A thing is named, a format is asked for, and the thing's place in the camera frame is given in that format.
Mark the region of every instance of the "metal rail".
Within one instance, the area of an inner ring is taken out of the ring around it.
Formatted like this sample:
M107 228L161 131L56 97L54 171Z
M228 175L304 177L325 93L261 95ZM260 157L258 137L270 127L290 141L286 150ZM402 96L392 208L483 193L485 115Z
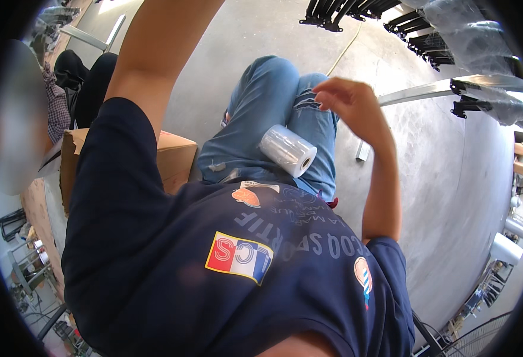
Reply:
M400 90L394 93L381 95L378 102L381 107L419 99L436 98L438 96L448 96L454 94L450 85L452 81L471 83L474 86L486 86L504 89L506 91L523 92L523 80L517 77L506 75L466 75L451 79L423 84L421 86Z
M63 26L61 29L59 29L59 32L88 43L89 45L100 49L103 51L103 53L107 53L111 50L111 46L113 42L115 42L116 35L119 32L125 18L127 18L126 15L119 16L119 19L115 22L115 26L113 26L113 29L107 38L107 42L103 42L95 36L88 34L85 31L79 30L77 27L71 25Z

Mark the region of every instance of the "knee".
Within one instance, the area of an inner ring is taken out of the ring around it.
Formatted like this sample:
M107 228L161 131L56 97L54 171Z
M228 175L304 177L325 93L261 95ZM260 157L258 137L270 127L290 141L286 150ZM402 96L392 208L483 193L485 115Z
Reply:
M117 55L114 53L103 53L93 64L91 70L112 74L117 63Z
M313 89L317 84L329 79L326 75L319 72L312 72L302 75L299 78L300 88Z
M65 50L59 54L55 61L55 67L61 65L68 66L70 63L75 63L79 59L79 56L73 52L73 50Z
M259 57L253 62L252 67L263 68L265 74L276 79L294 78L297 81L299 78L299 72L293 63L274 55Z

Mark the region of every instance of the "logo patch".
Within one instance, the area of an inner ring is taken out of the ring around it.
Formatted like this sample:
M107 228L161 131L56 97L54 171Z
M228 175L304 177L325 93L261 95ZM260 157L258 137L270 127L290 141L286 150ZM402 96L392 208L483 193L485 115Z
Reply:
M368 310L368 301L370 299L370 292L372 291L372 276L370 275L370 269L368 268L368 263L365 258L359 256L357 260L354 261L354 275L364 289L365 306Z
M261 286L272 260L273 250L268 246L216 232L205 267L245 276Z
M257 195L248 189L244 189L243 187L241 189L234 190L232 192L232 197L234 197L237 202L243 202L244 204L255 209L261 207L260 200L257 198Z

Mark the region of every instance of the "orange sticker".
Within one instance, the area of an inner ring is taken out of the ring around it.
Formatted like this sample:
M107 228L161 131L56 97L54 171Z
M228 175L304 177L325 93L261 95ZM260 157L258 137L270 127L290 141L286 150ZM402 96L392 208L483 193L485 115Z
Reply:
M237 202L243 202L250 207L255 209L260 208L260 200L257 198L257 195L251 192L248 189L237 189L232 192L232 197L236 199Z

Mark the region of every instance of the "ripped jeans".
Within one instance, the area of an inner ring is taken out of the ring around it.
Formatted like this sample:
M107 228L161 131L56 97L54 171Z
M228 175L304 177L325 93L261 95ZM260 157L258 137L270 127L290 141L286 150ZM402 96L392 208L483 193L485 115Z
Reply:
M334 141L338 116L321 111L312 92L327 79L321 73L299 77L290 61L265 56L253 61L233 90L230 121L208 140L198 157L203 179L220 182L234 169L256 181L295 182L297 187L332 201L335 191ZM258 145L267 129L286 126L317 147L317 157L299 178L293 178L261 153Z

